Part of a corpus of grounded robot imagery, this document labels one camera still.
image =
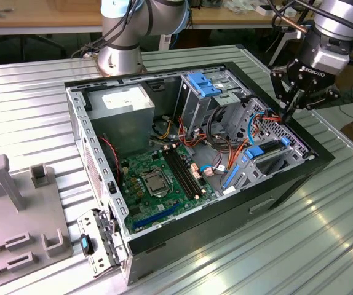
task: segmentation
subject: blue expansion slot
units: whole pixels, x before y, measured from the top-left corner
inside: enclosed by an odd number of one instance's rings
[[[236,175],[236,173],[238,172],[238,170],[239,170],[239,165],[236,165],[235,167],[234,167],[234,169],[233,169],[233,171],[231,172],[231,175],[230,175],[230,177],[227,179],[227,181],[225,182],[225,184],[224,184],[224,188],[225,187],[227,187],[229,184],[230,184],[230,182],[231,182],[231,180],[233,179],[233,177]]]
[[[172,213],[175,212],[175,210],[179,207],[180,204],[176,204],[173,207],[164,210],[163,212],[157,213],[155,215],[152,215],[151,217],[145,218],[143,220],[137,221],[133,224],[133,228],[136,229],[137,227],[145,226],[149,223],[152,223],[160,218],[166,217],[168,215],[171,215]]]

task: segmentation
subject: red cable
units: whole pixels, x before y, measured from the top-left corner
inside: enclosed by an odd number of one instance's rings
[[[113,147],[113,145],[111,143],[108,142],[108,140],[106,140],[104,137],[100,137],[101,140],[103,140],[108,146],[109,148],[112,150],[114,157],[115,157],[115,162],[116,162],[116,174],[117,174],[117,183],[119,184],[119,162],[117,160],[117,155],[116,155],[116,151]]]

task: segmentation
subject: blue latch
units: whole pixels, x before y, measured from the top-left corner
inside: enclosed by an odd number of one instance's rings
[[[252,146],[246,150],[245,154],[249,159],[253,159],[259,155],[264,154],[264,151],[259,146]]]
[[[280,139],[280,142],[283,143],[285,146],[289,146],[290,145],[290,140],[287,137],[282,137]]]
[[[210,79],[206,78],[202,73],[188,74],[188,79],[193,86],[200,91],[202,97],[221,94],[221,90],[215,88],[210,82]]]
[[[86,237],[82,239],[82,247],[84,248],[88,247],[88,242],[86,240]]]

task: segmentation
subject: metal bracket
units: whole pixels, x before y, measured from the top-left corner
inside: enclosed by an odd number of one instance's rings
[[[121,233],[115,231],[113,220],[109,220],[108,212],[90,210],[77,219],[84,243],[97,245],[88,260],[94,277],[119,266],[128,257]]]

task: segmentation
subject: metal table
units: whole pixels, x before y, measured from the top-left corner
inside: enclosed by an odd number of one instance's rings
[[[234,46],[149,52],[149,70],[234,61],[274,95],[268,70]],[[55,169],[72,257],[0,287],[0,294],[353,294],[353,144],[314,112],[296,118],[336,160],[287,203],[126,287],[119,270],[93,280],[75,220],[96,207],[74,145],[63,82],[98,77],[91,60],[0,66],[0,153],[12,171]]]

